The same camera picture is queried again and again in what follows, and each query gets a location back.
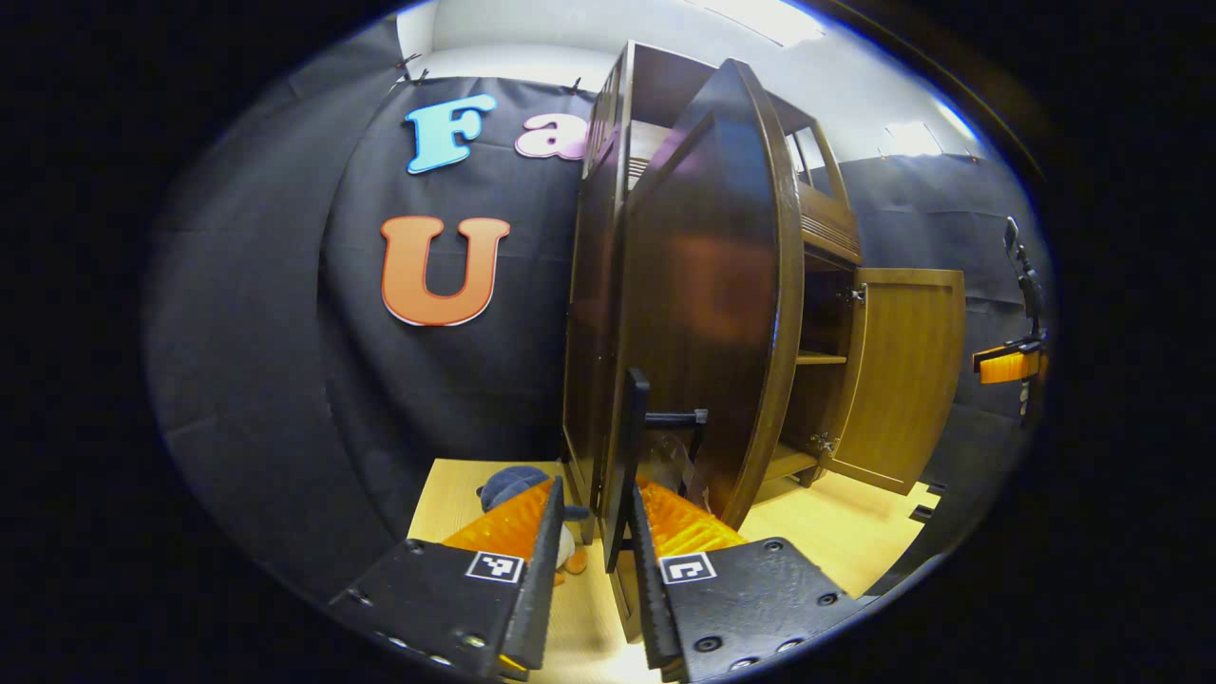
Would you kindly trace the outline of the small ceiling light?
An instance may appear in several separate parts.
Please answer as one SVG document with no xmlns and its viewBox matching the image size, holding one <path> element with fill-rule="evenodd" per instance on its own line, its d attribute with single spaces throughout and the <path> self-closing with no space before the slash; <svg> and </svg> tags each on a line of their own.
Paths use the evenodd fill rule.
<svg viewBox="0 0 1216 684">
<path fill-rule="evenodd" d="M 882 157 L 935 157 L 945 153 L 938 135 L 925 122 L 890 123 L 884 127 L 877 148 Z"/>
</svg>

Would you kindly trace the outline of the penguin plush toy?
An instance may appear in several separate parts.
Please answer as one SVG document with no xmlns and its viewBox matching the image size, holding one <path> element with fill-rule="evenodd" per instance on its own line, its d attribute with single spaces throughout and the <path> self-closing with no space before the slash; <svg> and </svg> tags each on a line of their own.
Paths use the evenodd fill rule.
<svg viewBox="0 0 1216 684">
<path fill-rule="evenodd" d="M 472 534 L 473 540 L 480 542 L 491 553 L 529 559 L 536 537 L 535 527 L 542 518 L 544 503 L 552 484 L 553 476 L 528 465 L 510 466 L 490 476 L 486 484 L 477 489 L 485 525 L 483 531 Z M 586 549 L 575 542 L 567 523 L 580 523 L 587 516 L 589 510 L 582 506 L 564 509 L 554 576 L 557 585 L 564 582 L 565 573 L 581 574 L 586 570 Z"/>
</svg>

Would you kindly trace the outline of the large ceiling light panel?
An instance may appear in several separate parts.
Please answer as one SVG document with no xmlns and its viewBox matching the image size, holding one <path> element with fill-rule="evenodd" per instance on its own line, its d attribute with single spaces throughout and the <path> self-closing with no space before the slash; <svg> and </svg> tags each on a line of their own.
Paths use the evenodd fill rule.
<svg viewBox="0 0 1216 684">
<path fill-rule="evenodd" d="M 756 33 L 779 47 L 814 43 L 826 37 L 824 26 L 800 6 L 786 0 L 685 0 Z"/>
</svg>

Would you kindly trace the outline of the wooden cabinet drawer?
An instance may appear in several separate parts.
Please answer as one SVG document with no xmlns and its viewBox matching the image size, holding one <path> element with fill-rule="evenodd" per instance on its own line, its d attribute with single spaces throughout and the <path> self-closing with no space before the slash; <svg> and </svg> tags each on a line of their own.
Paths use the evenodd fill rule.
<svg viewBox="0 0 1216 684">
<path fill-rule="evenodd" d="M 817 250 L 837 260 L 860 267 L 863 264 L 857 217 L 841 200 L 796 181 L 803 222 L 803 240 L 807 248 Z"/>
</svg>

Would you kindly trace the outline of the wooden double-door shoe cabinet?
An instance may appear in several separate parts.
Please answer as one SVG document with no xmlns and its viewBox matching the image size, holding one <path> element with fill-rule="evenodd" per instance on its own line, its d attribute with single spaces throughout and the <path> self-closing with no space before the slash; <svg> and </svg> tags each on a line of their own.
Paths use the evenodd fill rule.
<svg viewBox="0 0 1216 684">
<path fill-rule="evenodd" d="M 592 103 L 582 148 L 572 284 L 565 308 L 561 431 L 578 494 L 601 520 L 599 497 L 610 452 L 608 442 L 619 371 L 625 201 L 685 105 L 694 99 L 696 91 L 711 78 L 717 66 L 664 47 L 627 43 Z M 762 83 L 761 86 L 773 100 L 779 125 L 786 131 L 795 180 L 809 183 L 831 198 L 841 200 L 851 209 L 846 184 L 820 122 L 769 91 Z M 805 357 L 807 277 L 816 267 L 838 273 L 858 268 L 807 248 L 803 240 L 803 330 L 796 365 Z"/>
</svg>

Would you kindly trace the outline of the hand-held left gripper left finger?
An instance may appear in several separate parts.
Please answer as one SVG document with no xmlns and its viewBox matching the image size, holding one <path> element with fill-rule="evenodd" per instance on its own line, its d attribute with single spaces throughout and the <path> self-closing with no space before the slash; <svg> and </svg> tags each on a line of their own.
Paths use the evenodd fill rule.
<svg viewBox="0 0 1216 684">
<path fill-rule="evenodd" d="M 564 486 L 531 486 L 475 521 L 491 540 L 400 542 L 330 600 L 370 641 L 460 680 L 525 680 L 544 663 Z"/>
</svg>

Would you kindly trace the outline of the black door handle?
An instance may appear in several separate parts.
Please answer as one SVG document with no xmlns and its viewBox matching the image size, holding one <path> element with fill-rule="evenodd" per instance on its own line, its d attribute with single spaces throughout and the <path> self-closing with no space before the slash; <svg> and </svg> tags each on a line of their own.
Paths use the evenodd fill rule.
<svg viewBox="0 0 1216 684">
<path fill-rule="evenodd" d="M 617 571 L 620 553 L 634 553 L 641 545 L 634 542 L 641 536 L 634 514 L 634 504 L 641 501 L 634 492 L 638 475 L 682 497 L 705 493 L 703 478 L 696 473 L 696 456 L 711 416 L 706 408 L 651 410 L 651 381 L 638 368 L 624 372 L 619 399 L 614 445 L 599 497 L 609 573 Z"/>
</svg>

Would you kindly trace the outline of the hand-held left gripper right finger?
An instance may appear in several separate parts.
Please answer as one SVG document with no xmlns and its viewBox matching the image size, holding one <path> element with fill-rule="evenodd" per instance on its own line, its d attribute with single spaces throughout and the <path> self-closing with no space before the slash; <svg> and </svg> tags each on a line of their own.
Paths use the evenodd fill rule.
<svg viewBox="0 0 1216 684">
<path fill-rule="evenodd" d="M 647 478 L 629 503 L 646 658 L 665 683 L 738 683 L 786 666 L 863 611 L 786 538 L 745 542 Z"/>
</svg>

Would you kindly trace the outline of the wooden shoe cabinet door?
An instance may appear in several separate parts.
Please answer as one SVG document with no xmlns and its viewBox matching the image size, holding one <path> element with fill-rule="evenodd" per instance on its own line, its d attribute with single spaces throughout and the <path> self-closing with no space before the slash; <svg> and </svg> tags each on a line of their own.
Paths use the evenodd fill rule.
<svg viewBox="0 0 1216 684">
<path fill-rule="evenodd" d="M 964 273 L 861 268 L 865 305 L 851 330 L 840 393 L 826 432 L 840 439 L 824 471 L 908 494 L 938 449 L 959 388 Z"/>
<path fill-rule="evenodd" d="M 623 209 L 617 393 L 642 369 L 651 410 L 708 409 L 708 508 L 737 529 L 776 449 L 803 330 L 796 180 L 773 100 L 730 58 L 686 103 Z"/>
</svg>

